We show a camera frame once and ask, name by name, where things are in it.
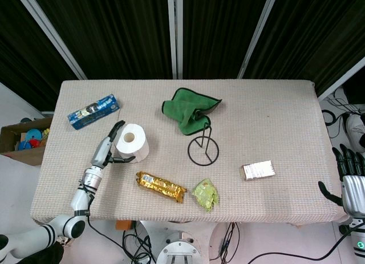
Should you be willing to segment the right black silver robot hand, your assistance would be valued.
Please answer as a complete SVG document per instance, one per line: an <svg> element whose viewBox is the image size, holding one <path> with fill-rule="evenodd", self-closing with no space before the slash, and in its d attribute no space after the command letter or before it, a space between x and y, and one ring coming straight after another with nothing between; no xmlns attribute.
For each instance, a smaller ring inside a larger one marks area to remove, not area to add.
<svg viewBox="0 0 365 264"><path fill-rule="evenodd" d="M364 218L364 157L341 144L332 148L335 155L342 195L331 194L323 182L318 182L324 197L342 207L353 218Z"/></svg>

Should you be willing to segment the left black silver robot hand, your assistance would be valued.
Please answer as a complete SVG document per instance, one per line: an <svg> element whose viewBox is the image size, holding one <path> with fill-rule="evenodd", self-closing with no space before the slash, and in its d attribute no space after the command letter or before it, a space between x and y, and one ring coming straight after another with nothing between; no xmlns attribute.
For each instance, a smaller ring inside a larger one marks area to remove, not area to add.
<svg viewBox="0 0 365 264"><path fill-rule="evenodd" d="M91 165L104 169L109 163L130 163L136 157L131 156L128 158L113 157L111 153L112 143L117 135L118 130L125 124L124 120L118 121L107 137L105 137L98 145L92 159Z"/></svg>

